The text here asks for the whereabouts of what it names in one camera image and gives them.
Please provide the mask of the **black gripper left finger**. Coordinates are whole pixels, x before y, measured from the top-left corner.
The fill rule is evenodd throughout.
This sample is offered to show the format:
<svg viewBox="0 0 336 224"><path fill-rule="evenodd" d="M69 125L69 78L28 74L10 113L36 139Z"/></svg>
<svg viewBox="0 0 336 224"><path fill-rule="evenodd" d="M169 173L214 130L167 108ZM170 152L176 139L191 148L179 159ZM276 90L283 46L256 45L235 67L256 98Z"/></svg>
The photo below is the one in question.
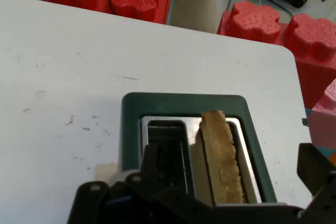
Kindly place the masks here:
<svg viewBox="0 0 336 224"><path fill-rule="evenodd" d="M109 186L87 182L77 189L68 223L198 223L196 200L163 184L161 148L145 148L141 169Z"/></svg>

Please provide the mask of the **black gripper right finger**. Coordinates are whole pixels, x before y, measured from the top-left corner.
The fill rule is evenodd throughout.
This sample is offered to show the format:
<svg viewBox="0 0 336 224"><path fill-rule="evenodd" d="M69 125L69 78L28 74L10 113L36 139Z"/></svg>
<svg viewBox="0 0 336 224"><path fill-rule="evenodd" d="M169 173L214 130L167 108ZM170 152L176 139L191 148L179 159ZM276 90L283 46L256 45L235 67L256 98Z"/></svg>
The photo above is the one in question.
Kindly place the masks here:
<svg viewBox="0 0 336 224"><path fill-rule="evenodd" d="M335 165L313 144L299 144L297 174L313 196L300 223L335 223Z"/></svg>

